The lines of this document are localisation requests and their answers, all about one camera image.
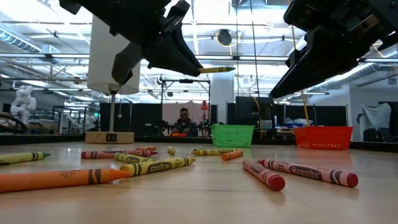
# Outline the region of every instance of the white robot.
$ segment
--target white robot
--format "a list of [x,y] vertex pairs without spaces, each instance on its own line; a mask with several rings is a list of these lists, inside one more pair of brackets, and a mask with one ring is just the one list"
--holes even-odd
[[36,109],[36,99],[32,97],[32,86],[20,86],[11,105],[11,116],[18,117],[24,124],[29,124],[30,111]]

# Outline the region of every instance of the yellow crayon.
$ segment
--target yellow crayon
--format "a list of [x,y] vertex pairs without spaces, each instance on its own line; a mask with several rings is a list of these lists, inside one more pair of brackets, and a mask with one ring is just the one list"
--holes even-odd
[[235,68],[233,68],[233,67],[199,68],[200,73],[230,72],[233,70],[235,70]]
[[137,163],[137,162],[150,162],[150,161],[156,161],[156,159],[150,159],[147,157],[141,157],[141,156],[133,156],[130,154],[125,154],[125,153],[116,153],[114,155],[114,159],[120,162],[125,162],[125,163]]
[[183,166],[189,166],[196,159],[192,157],[180,157],[173,159],[162,159],[152,162],[139,162],[135,164],[125,164],[120,167],[120,170],[129,171],[130,176],[150,174],[151,172],[158,172],[168,169],[174,169]]
[[219,156],[224,153],[229,153],[238,150],[239,149],[208,149],[208,150],[200,149],[200,150],[194,150],[191,153],[197,156]]
[[0,155],[0,165],[9,165],[18,162],[37,161],[51,156],[46,152],[28,152],[18,154]]
[[173,147],[169,146],[169,149],[167,150],[167,152],[168,152],[170,155],[174,155],[174,154],[175,154],[175,149],[174,149]]

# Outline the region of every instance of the green basket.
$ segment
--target green basket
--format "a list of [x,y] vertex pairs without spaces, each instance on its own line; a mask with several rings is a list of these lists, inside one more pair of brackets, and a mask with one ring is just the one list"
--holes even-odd
[[211,126],[213,144],[217,147],[250,147],[254,126],[223,125]]

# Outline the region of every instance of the white cylinder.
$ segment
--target white cylinder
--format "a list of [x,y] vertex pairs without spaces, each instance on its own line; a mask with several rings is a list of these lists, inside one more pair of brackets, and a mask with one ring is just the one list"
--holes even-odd
[[[93,16],[91,28],[90,63],[87,87],[103,93],[110,93],[109,84],[116,84],[112,78],[114,57],[122,51],[129,41],[121,35],[114,37],[109,33],[109,26]],[[139,92],[140,63],[132,69],[133,76],[122,87],[122,94]]]
[[226,124],[227,103],[234,102],[235,71],[215,73],[211,76],[210,101],[217,105],[217,122]]

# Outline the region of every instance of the man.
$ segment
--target man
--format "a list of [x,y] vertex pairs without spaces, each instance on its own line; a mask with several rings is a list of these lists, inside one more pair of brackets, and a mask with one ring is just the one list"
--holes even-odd
[[198,137],[197,124],[189,119],[188,109],[180,109],[180,119],[174,123],[173,133],[184,133],[188,137]]

